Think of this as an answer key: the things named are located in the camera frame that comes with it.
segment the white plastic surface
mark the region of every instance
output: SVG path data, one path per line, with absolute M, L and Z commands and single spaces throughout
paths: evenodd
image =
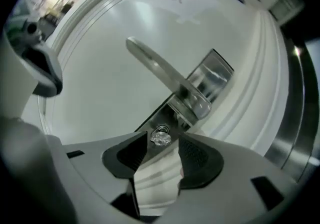
M 144 42 L 185 77 L 212 48 L 238 71 L 257 13 L 237 0 L 110 2 L 82 19 L 59 54 L 63 91 L 47 101 L 47 118 L 63 144 L 133 132 L 171 94 L 128 52 L 126 38 Z M 193 5 L 204 7 L 186 15 Z
M 0 36 L 0 116 L 21 117 L 37 81 L 16 55 L 4 31 Z

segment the black gripper pad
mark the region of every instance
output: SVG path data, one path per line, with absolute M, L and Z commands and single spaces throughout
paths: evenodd
M 222 171 L 224 159 L 219 151 L 185 133 L 178 138 L 184 178 L 180 189 L 203 188 L 211 183 Z
M 103 165 L 117 178 L 133 178 L 147 153 L 147 145 L 147 132 L 141 132 L 107 149 L 102 155 Z

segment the door handle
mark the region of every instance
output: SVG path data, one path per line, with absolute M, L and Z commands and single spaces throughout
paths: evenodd
M 209 114 L 212 104 L 159 54 L 133 36 L 126 39 L 126 47 L 192 111 L 198 120 Z

